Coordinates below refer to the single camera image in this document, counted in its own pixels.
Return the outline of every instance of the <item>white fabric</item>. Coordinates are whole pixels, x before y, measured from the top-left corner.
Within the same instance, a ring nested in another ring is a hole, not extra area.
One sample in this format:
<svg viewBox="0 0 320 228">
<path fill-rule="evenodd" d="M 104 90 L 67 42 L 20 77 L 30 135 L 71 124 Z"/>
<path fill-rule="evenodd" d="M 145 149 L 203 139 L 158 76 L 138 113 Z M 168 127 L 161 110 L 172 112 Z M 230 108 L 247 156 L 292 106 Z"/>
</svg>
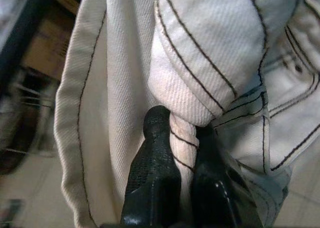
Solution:
<svg viewBox="0 0 320 228">
<path fill-rule="evenodd" d="M 82 0 L 55 114 L 76 227 L 119 220 L 143 119 L 157 104 L 171 111 L 182 214 L 195 126 L 212 121 L 271 225 L 295 159 L 308 159 L 319 136 L 319 10 L 312 0 Z"/>
</svg>

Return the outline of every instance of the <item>floor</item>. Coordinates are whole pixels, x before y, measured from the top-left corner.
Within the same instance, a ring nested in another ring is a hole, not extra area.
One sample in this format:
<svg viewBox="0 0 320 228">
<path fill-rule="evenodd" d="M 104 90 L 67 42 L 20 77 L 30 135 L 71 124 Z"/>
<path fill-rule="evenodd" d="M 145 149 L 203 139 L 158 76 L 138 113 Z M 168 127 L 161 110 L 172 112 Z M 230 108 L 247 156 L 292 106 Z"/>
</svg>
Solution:
<svg viewBox="0 0 320 228">
<path fill-rule="evenodd" d="M 53 118 L 49 122 L 49 135 L 42 144 L 47 151 L 29 155 L 13 174 L 0 177 L 0 202 L 24 200 L 16 227 L 74 227 L 72 212 L 61 193 L 62 169 L 52 132 Z M 320 227 L 319 157 L 315 156 L 303 167 L 289 186 L 275 227 Z"/>
</svg>

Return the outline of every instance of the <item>tiled floor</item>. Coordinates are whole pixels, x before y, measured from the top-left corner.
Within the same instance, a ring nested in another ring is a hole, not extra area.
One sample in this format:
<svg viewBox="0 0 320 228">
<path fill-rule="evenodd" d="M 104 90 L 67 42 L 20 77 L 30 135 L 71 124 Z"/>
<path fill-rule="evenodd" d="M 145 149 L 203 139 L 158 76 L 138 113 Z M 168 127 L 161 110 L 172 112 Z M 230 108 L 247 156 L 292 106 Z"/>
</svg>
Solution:
<svg viewBox="0 0 320 228">
<path fill-rule="evenodd" d="M 53 122 L 49 132 L 52 133 Z M 53 146 L 49 135 L 45 146 Z M 15 225 L 22 228 L 72 228 L 73 215 L 61 193 L 62 169 L 53 157 L 29 155 L 13 174 L 0 177 L 0 202 L 23 199 Z M 320 157 L 314 156 L 295 176 L 275 227 L 320 227 Z"/>
</svg>

